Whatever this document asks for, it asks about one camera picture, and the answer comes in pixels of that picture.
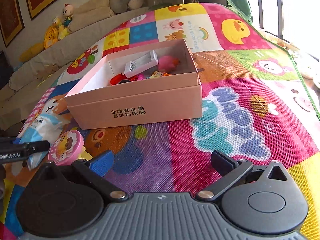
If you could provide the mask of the pink pig toy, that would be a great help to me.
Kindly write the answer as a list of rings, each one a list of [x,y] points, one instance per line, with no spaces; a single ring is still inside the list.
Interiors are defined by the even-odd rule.
[[[180,60],[176,57],[167,55],[158,60],[158,70],[160,72],[169,73],[174,71],[180,64]]]

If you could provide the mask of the cartoon boy doll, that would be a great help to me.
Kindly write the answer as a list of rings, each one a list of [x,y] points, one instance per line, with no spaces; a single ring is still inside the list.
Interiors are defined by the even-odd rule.
[[[71,4],[65,4],[63,11],[62,11],[62,18],[58,28],[58,40],[64,39],[68,36],[71,31],[69,29],[69,24],[73,19],[73,11],[74,7]]]

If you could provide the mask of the yellow pillow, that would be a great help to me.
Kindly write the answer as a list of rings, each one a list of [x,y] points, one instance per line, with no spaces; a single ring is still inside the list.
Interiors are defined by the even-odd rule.
[[[19,61],[27,62],[33,57],[35,57],[36,55],[38,55],[39,53],[41,53],[43,50],[44,50],[43,42],[36,43],[20,55]]]

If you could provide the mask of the blue white tissue pack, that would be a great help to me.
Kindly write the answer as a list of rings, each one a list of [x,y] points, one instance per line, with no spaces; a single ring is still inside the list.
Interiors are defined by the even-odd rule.
[[[70,121],[61,115],[42,113],[23,132],[18,143],[46,140],[52,146],[60,136],[63,127],[69,123]]]

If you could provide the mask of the small brown plush toy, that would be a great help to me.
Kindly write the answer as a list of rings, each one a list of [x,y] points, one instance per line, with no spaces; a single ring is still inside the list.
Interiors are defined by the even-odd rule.
[[[36,78],[38,80],[44,81],[50,75],[54,74],[59,70],[57,65],[47,65],[44,67],[44,70],[37,71]]]

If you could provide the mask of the beige sofa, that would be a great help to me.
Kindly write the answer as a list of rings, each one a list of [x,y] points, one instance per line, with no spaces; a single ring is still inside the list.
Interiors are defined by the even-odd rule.
[[[12,97],[20,89],[37,79],[37,71],[44,70],[47,65],[55,64],[61,68],[73,62],[89,46],[99,41],[115,27],[147,11],[148,7],[142,7],[93,23],[69,34],[61,41],[56,42],[25,62],[13,73],[8,83],[1,89],[1,129],[6,130],[23,119],[22,107],[18,105],[19,100],[15,100]]]

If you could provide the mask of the folded beige blanket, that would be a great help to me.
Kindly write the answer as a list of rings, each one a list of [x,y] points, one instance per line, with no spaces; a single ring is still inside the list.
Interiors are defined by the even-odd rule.
[[[74,33],[114,15],[110,0],[90,0],[73,10],[73,18],[68,25],[69,32]]]

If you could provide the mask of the red plastic lid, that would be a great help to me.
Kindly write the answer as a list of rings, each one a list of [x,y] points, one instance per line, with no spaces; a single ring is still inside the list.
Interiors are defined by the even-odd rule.
[[[112,79],[110,80],[110,85],[114,86],[114,85],[118,85],[121,83],[136,81],[137,78],[138,78],[137,75],[134,75],[133,77],[126,77],[124,74],[120,73],[120,74],[112,77]]]

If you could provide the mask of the white battery charger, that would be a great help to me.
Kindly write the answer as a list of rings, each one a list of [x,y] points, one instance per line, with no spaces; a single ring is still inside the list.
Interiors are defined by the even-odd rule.
[[[127,62],[125,64],[124,75],[131,78],[138,75],[158,64],[157,53],[154,50],[149,51],[147,54]]]

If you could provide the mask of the pink gold cupcake toy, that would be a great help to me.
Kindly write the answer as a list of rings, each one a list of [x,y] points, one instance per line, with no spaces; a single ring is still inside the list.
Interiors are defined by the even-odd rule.
[[[48,160],[59,166],[71,165],[78,159],[91,160],[92,158],[84,147],[84,138],[77,130],[63,133],[48,152]]]

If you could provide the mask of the pink plastic net scoop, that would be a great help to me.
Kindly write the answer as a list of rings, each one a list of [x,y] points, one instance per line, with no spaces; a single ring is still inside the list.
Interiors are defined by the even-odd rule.
[[[145,77],[144,77],[143,74],[139,74],[139,75],[137,76],[137,80],[144,80],[144,79],[145,79]]]

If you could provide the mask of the yellow tiger plush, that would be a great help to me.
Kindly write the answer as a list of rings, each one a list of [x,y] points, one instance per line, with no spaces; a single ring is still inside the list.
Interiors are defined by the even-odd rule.
[[[61,19],[59,16],[54,18],[52,25],[50,25],[45,33],[43,46],[44,49],[48,49],[58,41],[59,27],[61,25]]]

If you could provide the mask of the yellow toy camera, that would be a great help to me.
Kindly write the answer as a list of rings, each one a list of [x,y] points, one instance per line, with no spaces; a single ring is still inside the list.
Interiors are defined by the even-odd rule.
[[[164,76],[170,76],[171,74],[169,73],[163,73],[163,72],[158,72],[155,71],[153,74],[150,76],[151,79],[159,78],[159,77],[164,77]]]

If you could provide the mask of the pink cardboard box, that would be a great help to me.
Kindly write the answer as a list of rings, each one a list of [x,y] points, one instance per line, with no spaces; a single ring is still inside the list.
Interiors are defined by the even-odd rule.
[[[125,64],[154,50],[180,64],[170,76],[111,85]],[[200,118],[199,73],[185,40],[146,44],[108,54],[66,94],[67,108],[81,129],[150,124]]]

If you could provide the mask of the colourful cartoon play mat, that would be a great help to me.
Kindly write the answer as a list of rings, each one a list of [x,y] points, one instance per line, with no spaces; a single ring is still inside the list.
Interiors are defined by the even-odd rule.
[[[81,129],[66,94],[108,54],[185,40],[199,73],[200,118]],[[104,178],[124,190],[105,202],[48,151],[4,164],[1,239],[319,239],[319,111],[289,53],[214,3],[179,4],[128,20],[84,51],[9,144],[42,113],[69,120]],[[253,170],[217,202],[195,195],[221,178],[211,154]]]

